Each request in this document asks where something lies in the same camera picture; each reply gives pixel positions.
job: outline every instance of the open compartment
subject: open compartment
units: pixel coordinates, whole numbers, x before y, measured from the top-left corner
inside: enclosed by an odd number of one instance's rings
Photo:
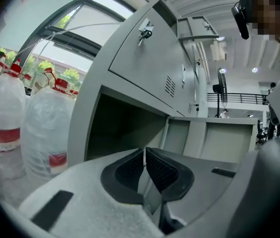
[[[159,147],[166,115],[148,111],[134,100],[102,93],[95,110],[86,160],[139,147]]]

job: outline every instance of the ceiling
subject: ceiling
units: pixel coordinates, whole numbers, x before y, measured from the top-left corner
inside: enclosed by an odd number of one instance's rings
[[[204,42],[210,80],[217,78],[218,67],[227,69],[226,78],[255,79],[265,82],[280,79],[280,44],[267,41],[255,31],[248,40],[240,37],[231,8],[238,0],[168,0],[181,17],[204,16],[220,36],[225,37],[226,61],[213,61],[210,41]],[[252,68],[258,67],[257,73]]]

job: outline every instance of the window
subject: window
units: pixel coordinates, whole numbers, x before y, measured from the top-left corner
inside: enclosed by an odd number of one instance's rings
[[[47,78],[43,75],[43,72],[44,69],[51,67],[56,78],[60,77],[67,80],[71,90],[79,91],[91,64],[92,60],[90,59],[59,48],[54,42],[41,40],[23,66],[23,74],[31,75],[32,80],[31,82],[24,80],[23,83],[30,88],[34,87],[35,82],[46,86]]]
[[[121,23],[93,7],[82,5],[57,21],[55,26],[103,46]]]
[[[123,5],[119,4],[114,0],[93,0],[93,1],[100,3],[103,6],[115,11],[125,19],[127,19],[133,14],[131,10],[129,10],[128,8],[124,7]]]

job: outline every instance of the stand fan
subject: stand fan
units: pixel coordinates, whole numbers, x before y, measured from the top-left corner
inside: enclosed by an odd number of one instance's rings
[[[220,73],[221,68],[218,69],[218,85],[213,85],[213,91],[217,93],[217,117],[219,118],[219,95],[221,96],[221,102],[223,107],[227,106],[228,95],[227,95],[227,85],[225,83],[224,73]]]

